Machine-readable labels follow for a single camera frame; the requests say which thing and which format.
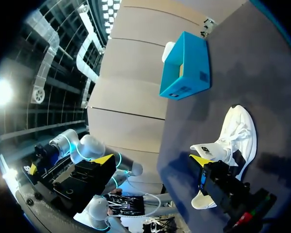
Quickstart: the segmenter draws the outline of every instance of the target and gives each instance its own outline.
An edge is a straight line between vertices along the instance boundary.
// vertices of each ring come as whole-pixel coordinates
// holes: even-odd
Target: white robotic arm
[[[49,144],[58,149],[60,152],[59,159],[70,154],[70,158],[74,164],[82,160],[92,160],[114,154],[117,169],[130,171],[132,176],[139,176],[143,172],[141,164],[105,146],[89,134],[79,140],[78,134],[74,130],[69,129],[59,134]]]

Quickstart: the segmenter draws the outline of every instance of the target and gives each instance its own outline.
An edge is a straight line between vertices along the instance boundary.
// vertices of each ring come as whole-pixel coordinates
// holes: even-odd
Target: blue box
[[[180,100],[209,88],[207,43],[183,32],[165,60],[160,96]]]

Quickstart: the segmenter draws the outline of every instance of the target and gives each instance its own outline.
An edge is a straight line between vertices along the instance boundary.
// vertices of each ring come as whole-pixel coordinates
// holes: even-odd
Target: shoe
[[[212,161],[222,160],[230,166],[229,171],[241,180],[243,171],[257,152],[257,133],[250,114],[240,105],[229,109],[223,122],[219,139],[214,143],[192,145],[200,157]],[[208,209],[217,205],[201,191],[191,201],[195,209]]]

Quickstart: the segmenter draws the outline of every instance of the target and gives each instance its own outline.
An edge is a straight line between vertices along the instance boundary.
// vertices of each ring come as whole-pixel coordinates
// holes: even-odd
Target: table surface
[[[190,230],[221,233],[227,215],[191,206],[198,189],[187,166],[190,145],[217,140],[230,106],[244,106],[255,123],[258,149],[243,180],[252,192],[263,187],[277,196],[267,216],[278,216],[291,197],[291,49],[250,2],[207,41],[212,87],[169,100],[157,169]]]

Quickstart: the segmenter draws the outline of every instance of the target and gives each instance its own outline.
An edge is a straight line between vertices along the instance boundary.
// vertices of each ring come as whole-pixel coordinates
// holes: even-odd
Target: wire
[[[131,217],[131,218],[148,217],[148,216],[151,216],[151,215],[155,214],[155,213],[158,211],[158,209],[161,207],[161,205],[162,205],[161,200],[160,200],[157,196],[155,196],[155,195],[153,195],[153,194],[150,194],[150,193],[147,193],[147,192],[144,192],[144,191],[141,191],[141,190],[139,190],[138,188],[136,188],[135,186],[133,186],[133,185],[130,183],[130,181],[129,181],[129,177],[127,178],[127,182],[130,184],[130,186],[131,186],[132,188],[136,189],[136,190],[137,190],[138,192],[140,192],[140,193],[143,193],[143,194],[146,194],[146,195],[150,195],[150,196],[156,198],[156,199],[158,200],[158,202],[159,202],[159,205],[158,205],[158,207],[157,207],[154,211],[152,211],[151,213],[148,213],[148,214],[146,214],[146,215],[140,215],[140,216],[110,215],[110,216],[107,216],[107,217],[105,218],[105,223],[106,223],[106,225],[109,226],[109,227],[111,227],[111,225],[109,224],[108,219],[111,218],[111,217]]]

